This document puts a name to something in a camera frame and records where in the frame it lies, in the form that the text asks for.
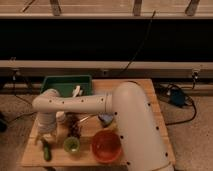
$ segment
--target wooden tabletop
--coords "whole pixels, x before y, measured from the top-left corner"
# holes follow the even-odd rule
[[[155,95],[155,90],[153,88],[152,81],[150,79],[128,79],[131,81],[135,81],[141,85],[141,87],[145,90],[151,106],[154,112],[154,117],[156,119],[157,124],[160,128],[160,134],[164,140],[164,143],[167,147],[169,160],[175,164],[175,156],[169,141],[168,132],[164,123],[164,119],[160,110],[160,106],[158,104],[157,97]],[[110,80],[93,80],[93,91],[94,94],[111,92],[115,87],[117,87],[121,82],[127,81],[124,79],[110,79]],[[62,148],[63,142],[67,137],[67,127],[64,125],[59,125],[57,127],[58,135],[57,135],[57,143],[52,140],[49,135],[45,135],[45,138],[50,142],[52,147],[52,160],[50,162],[46,162],[43,159],[43,151],[34,145],[34,140],[37,135],[37,120],[35,120],[34,125],[32,127],[32,131],[29,136],[29,140],[27,146],[25,148],[25,152],[22,158],[21,165],[22,166],[52,166],[52,167],[63,167],[63,166],[95,166],[100,165],[93,158],[92,153],[90,151],[90,141],[94,134],[100,130],[102,130],[102,126],[97,117],[93,117],[82,123],[81,130],[81,147],[80,152],[77,155],[70,155],[65,152]],[[122,155],[118,161],[113,164],[123,165],[125,162],[125,156]]]

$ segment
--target green plastic tray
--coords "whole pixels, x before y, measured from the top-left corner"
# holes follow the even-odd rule
[[[92,95],[92,77],[90,75],[68,75],[45,77],[41,93],[53,88],[58,90],[61,97],[72,97],[72,92],[77,85],[81,86],[83,96]]]

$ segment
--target green vegetable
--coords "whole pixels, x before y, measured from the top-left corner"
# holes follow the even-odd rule
[[[41,139],[41,142],[43,144],[44,160],[50,161],[52,159],[50,145],[44,138]]]

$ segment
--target orange bowl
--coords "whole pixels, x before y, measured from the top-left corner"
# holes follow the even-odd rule
[[[122,151],[120,139],[110,130],[99,131],[92,138],[91,150],[94,158],[100,163],[116,161]]]

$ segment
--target black cable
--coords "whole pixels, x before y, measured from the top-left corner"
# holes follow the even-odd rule
[[[146,34],[145,34],[145,37],[144,39],[142,40],[141,44],[139,45],[137,51],[135,52],[135,54],[133,55],[132,59],[129,61],[129,63],[126,65],[126,67],[121,71],[119,72],[116,77],[119,77],[121,76],[128,68],[129,66],[132,64],[132,62],[135,60],[135,58],[138,56],[138,54],[141,52],[141,50],[144,48],[144,45],[146,44],[146,41],[148,40],[148,37],[149,37],[149,34],[150,34],[150,30],[151,30],[151,27],[152,27],[152,21],[153,21],[153,18],[155,17],[155,14],[156,14],[156,11],[153,11],[153,14],[152,14],[152,17],[149,21],[149,24],[147,26],[147,29],[146,29]]]
[[[24,98],[22,98],[22,97],[20,97],[20,96],[18,96],[16,94],[16,76],[15,76],[15,74],[16,74],[16,72],[13,75],[13,95],[16,98],[18,98],[18,99],[22,100],[23,102],[27,103],[28,105],[32,106],[31,102],[29,102],[28,100],[26,100],[26,99],[24,99]]]
[[[175,85],[175,84],[169,84],[169,85],[166,87],[167,91],[170,91],[171,89],[174,89],[174,88],[175,88],[175,89],[179,89],[179,90],[182,91],[182,88],[179,87],[179,86],[177,86],[177,85]],[[186,120],[177,121],[177,122],[171,122],[171,123],[166,123],[166,126],[177,125],[177,124],[183,124],[183,123],[187,123],[187,122],[190,122],[190,121],[192,121],[192,120],[195,119],[195,117],[196,117],[196,115],[197,115],[197,108],[196,108],[196,105],[195,105],[195,103],[194,103],[194,100],[193,100],[189,95],[187,95],[186,93],[183,92],[183,94],[184,94],[185,97],[186,97],[185,105],[186,105],[186,106],[192,106],[193,109],[194,109],[194,114],[192,115],[191,118],[186,119]]]
[[[32,116],[32,115],[34,115],[35,113],[37,113],[37,112],[31,112],[31,113],[22,114],[22,115],[20,115],[20,116],[18,116],[18,117],[16,117],[16,118],[14,118],[14,119],[12,119],[12,120],[10,120],[10,121],[6,121],[6,122],[7,122],[7,124],[11,124],[12,122],[14,122],[14,121],[16,121],[16,120],[18,120],[18,119],[21,119],[21,118],[27,117],[27,116]]]
[[[191,118],[186,119],[186,120],[183,120],[183,121],[177,121],[177,122],[166,123],[166,126],[183,124],[183,123],[187,123],[187,122],[190,122],[190,121],[194,120],[195,117],[197,116],[197,108],[196,108],[194,102],[192,103],[192,107],[193,107],[193,109],[194,109],[194,114],[192,115]]]

